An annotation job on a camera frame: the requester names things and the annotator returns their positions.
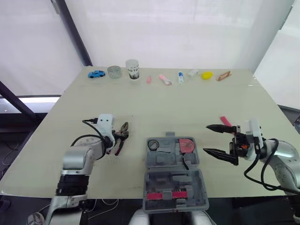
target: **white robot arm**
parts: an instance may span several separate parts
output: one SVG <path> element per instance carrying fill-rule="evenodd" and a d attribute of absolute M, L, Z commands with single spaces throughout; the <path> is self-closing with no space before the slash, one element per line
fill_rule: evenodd
<path fill-rule="evenodd" d="M 300 224 L 300 157 L 298 151 L 289 143 L 277 139 L 264 139 L 261 127 L 257 120 L 247 121 L 246 134 L 240 132 L 240 126 L 209 125 L 211 129 L 219 133 L 234 133 L 234 138 L 230 142 L 230 154 L 223 150 L 204 150 L 215 158 L 239 164 L 238 157 L 246 160 L 254 160 L 251 166 L 244 172 L 247 179 L 263 185 L 267 190 L 283 190 L 289 198 L 291 207 L 294 210 L 294 220 Z M 264 162 L 261 171 L 261 180 L 256 180 L 248 176 L 258 161 Z M 266 184 L 264 181 L 264 171 L 270 165 L 280 186 Z"/>
<path fill-rule="evenodd" d="M 98 135 L 78 137 L 65 153 L 56 195 L 52 198 L 45 220 L 46 225 L 87 224 L 87 188 L 95 160 L 102 158 L 115 145 L 113 116 L 101 114 L 84 120 Z"/>

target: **pink object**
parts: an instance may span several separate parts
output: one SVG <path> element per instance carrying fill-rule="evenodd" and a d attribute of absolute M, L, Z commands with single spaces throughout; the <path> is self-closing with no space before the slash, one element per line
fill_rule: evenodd
<path fill-rule="evenodd" d="M 147 194 L 147 200 L 163 200 L 163 193 Z"/>
<path fill-rule="evenodd" d="M 221 116 L 220 119 L 224 123 L 224 125 L 232 127 L 232 124 L 228 121 L 228 119 L 225 116 Z"/>
<path fill-rule="evenodd" d="M 187 198 L 188 197 L 188 193 L 186 191 L 173 191 L 172 192 L 172 198 L 176 199 L 176 198 Z"/>
<path fill-rule="evenodd" d="M 147 83 L 151 83 L 151 82 L 152 82 L 151 75 L 149 75 L 149 76 L 147 77 L 147 80 L 146 80 L 146 82 L 147 82 Z"/>
<path fill-rule="evenodd" d="M 164 75 L 161 74 L 158 77 L 159 77 L 159 79 L 161 79 L 165 83 L 165 85 L 171 85 L 172 84 L 172 81 L 168 80 Z"/>
<path fill-rule="evenodd" d="M 180 151 L 182 153 L 191 153 L 195 149 L 195 143 L 191 139 L 179 139 Z"/>

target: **pink pen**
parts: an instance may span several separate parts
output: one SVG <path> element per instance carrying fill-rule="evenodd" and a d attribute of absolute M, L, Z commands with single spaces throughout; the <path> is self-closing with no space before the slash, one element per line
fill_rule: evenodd
<path fill-rule="evenodd" d="M 232 124 L 229 122 L 229 120 L 225 116 L 221 116 L 220 119 L 224 123 L 224 125 L 232 127 Z"/>

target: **pliers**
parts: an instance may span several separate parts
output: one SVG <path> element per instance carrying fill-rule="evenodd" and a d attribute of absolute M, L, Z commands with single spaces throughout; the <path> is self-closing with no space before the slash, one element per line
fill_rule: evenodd
<path fill-rule="evenodd" d="M 116 153 L 114 154 L 115 156 L 119 155 L 121 149 L 123 148 L 124 142 L 125 140 L 128 138 L 129 136 L 129 132 L 128 132 L 128 122 L 125 122 L 123 124 L 123 126 L 121 126 L 121 129 L 119 132 L 114 133 L 114 138 L 117 142 L 118 139 L 120 139 L 120 144 L 118 146 L 118 150 L 116 151 Z"/>

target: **gray tool case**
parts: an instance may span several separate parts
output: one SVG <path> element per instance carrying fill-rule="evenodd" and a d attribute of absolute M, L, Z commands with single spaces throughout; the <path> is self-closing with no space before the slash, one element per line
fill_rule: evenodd
<path fill-rule="evenodd" d="M 182 161 L 179 139 L 190 139 L 195 148 L 185 153 Z M 150 150 L 149 141 L 156 140 L 159 147 Z M 144 195 L 142 207 L 146 213 L 188 212 L 207 210 L 209 202 L 205 190 L 204 179 L 199 165 L 196 143 L 192 137 L 175 137 L 175 133 L 167 132 L 166 137 L 149 138 L 146 143 L 147 156 Z"/>

